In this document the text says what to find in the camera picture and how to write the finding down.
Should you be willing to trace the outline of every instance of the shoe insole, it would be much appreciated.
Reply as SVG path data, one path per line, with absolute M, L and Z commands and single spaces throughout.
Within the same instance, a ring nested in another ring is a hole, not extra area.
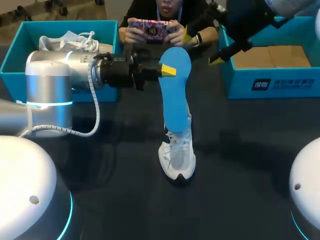
M 191 60 L 182 47 L 172 47 L 164 52 L 160 62 L 176 69 L 176 76 L 159 77 L 162 91 L 163 118 L 166 128 L 182 133 L 188 127 L 186 83 L 191 72 Z

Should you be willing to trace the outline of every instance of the smartphone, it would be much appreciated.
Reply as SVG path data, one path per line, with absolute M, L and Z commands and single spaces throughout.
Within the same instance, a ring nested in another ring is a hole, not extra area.
M 164 41 L 166 36 L 170 33 L 167 30 L 169 21 L 156 21 L 137 19 L 129 23 L 129 27 L 142 30 L 147 35 L 147 40 Z

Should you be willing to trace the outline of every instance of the black shirt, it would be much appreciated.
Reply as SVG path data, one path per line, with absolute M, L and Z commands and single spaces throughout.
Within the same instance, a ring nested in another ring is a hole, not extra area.
M 180 24 L 186 27 L 188 23 L 197 19 L 207 7 L 206 0 L 183 0 Z M 158 20 L 156 0 L 133 0 L 120 28 L 128 27 L 129 18 Z M 170 20 L 178 20 L 178 15 Z

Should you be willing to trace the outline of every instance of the wristwatch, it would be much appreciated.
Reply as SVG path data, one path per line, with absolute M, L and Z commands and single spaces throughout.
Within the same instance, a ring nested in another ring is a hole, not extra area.
M 198 47 L 200 44 L 202 44 L 202 37 L 201 37 L 200 32 L 198 32 L 198 33 L 195 35 L 195 39 L 196 39 L 196 42 L 197 42 L 197 44 L 195 45 L 195 47 Z

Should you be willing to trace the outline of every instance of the blue bin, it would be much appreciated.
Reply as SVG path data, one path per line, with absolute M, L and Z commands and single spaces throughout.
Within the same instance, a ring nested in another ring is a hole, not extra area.
M 39 49 L 39 38 L 60 38 L 67 31 L 75 34 L 94 31 L 93 38 L 103 44 L 113 45 L 113 53 L 121 51 L 117 21 L 26 21 L 20 25 L 6 54 L 0 75 L 14 101 L 26 102 L 26 61 L 30 53 Z M 117 89 L 105 85 L 96 91 L 99 102 L 116 102 Z M 92 102 L 90 92 L 76 91 L 73 102 Z
M 236 69 L 231 58 L 221 64 L 228 99 L 320 97 L 320 40 L 313 17 L 295 17 L 280 29 L 269 26 L 251 41 L 254 47 L 302 46 L 312 67 Z M 222 27 L 219 48 L 233 42 Z

